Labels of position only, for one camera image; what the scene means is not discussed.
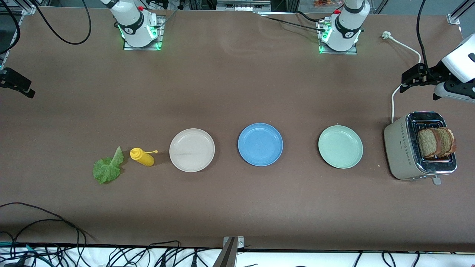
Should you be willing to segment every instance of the toast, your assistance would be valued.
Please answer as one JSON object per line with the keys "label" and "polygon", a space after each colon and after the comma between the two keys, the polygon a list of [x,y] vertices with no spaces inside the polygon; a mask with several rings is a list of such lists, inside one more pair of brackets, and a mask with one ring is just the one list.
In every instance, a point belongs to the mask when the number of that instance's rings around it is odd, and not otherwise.
{"label": "toast", "polygon": [[437,154],[437,157],[445,157],[457,150],[454,133],[447,127],[440,127],[436,129],[440,138],[442,139],[442,151]]}
{"label": "toast", "polygon": [[425,159],[432,159],[443,153],[442,138],[433,128],[422,129],[418,133],[419,148]]}

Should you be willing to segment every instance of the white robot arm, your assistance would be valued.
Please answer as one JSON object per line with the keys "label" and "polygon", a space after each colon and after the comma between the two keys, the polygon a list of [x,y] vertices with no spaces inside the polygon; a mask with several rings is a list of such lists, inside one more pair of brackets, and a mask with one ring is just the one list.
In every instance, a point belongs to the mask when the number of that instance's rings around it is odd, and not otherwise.
{"label": "white robot arm", "polygon": [[157,38],[157,15],[137,7],[133,0],[101,0],[114,15],[122,37],[132,47],[141,48]]}
{"label": "white robot arm", "polygon": [[401,83],[401,93],[412,86],[435,85],[434,100],[448,97],[475,103],[475,33],[429,71],[418,63],[404,72]]}
{"label": "white robot arm", "polygon": [[332,14],[322,42],[335,51],[347,51],[358,41],[361,26],[370,12],[367,0],[346,0],[341,13]]}

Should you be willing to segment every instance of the silver toaster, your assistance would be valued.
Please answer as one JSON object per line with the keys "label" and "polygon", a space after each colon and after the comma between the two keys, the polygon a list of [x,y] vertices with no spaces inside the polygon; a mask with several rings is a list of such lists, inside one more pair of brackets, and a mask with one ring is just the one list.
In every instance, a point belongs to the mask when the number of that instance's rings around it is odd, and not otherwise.
{"label": "silver toaster", "polygon": [[455,154],[424,159],[418,145],[418,132],[445,126],[442,116],[435,112],[412,112],[388,125],[384,129],[384,143],[391,173],[400,180],[432,178],[434,184],[441,184],[439,176],[457,169]]}

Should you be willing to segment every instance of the table surface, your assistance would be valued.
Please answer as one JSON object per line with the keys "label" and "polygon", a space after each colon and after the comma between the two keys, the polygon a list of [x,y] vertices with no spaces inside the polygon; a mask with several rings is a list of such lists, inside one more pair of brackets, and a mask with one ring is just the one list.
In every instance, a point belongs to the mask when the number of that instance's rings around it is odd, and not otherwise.
{"label": "table surface", "polygon": [[[86,35],[84,10],[42,9],[68,40]],[[311,30],[211,11],[178,11],[162,51],[123,51],[110,11],[90,12],[92,35],[79,46],[62,43],[38,14],[21,26],[7,66],[37,93],[27,99],[0,90],[0,203],[56,212],[88,231],[91,243],[219,247],[223,236],[240,235],[250,248],[474,250],[473,105],[433,101],[432,86],[397,94],[397,117],[432,110],[446,119],[458,169],[441,186],[389,172],[382,132],[390,95],[417,57],[380,35],[391,31],[418,49],[415,16],[368,16],[358,55],[340,56],[319,54]],[[424,16],[421,34],[431,66],[461,41],[443,16]],[[239,133],[256,122],[284,140],[268,167],[238,153]],[[331,167],[317,151],[320,133],[336,124],[363,142],[351,169]],[[216,144],[213,162],[196,173],[179,171],[167,154],[187,128],[205,130]],[[161,153],[150,168],[126,159],[117,180],[99,185],[93,163],[117,146],[124,154],[134,147]],[[13,231],[47,216],[10,206],[0,218],[0,228]],[[45,224],[19,241],[75,238]]]}

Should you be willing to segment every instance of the mustard bottle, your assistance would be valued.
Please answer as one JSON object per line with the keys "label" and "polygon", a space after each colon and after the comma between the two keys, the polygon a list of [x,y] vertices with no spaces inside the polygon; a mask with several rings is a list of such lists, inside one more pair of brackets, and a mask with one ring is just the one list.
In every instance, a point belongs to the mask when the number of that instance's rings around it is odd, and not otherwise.
{"label": "mustard bottle", "polygon": [[141,148],[136,147],[130,150],[130,157],[138,163],[150,167],[155,163],[155,159],[149,153],[158,153],[158,150],[145,152]]}

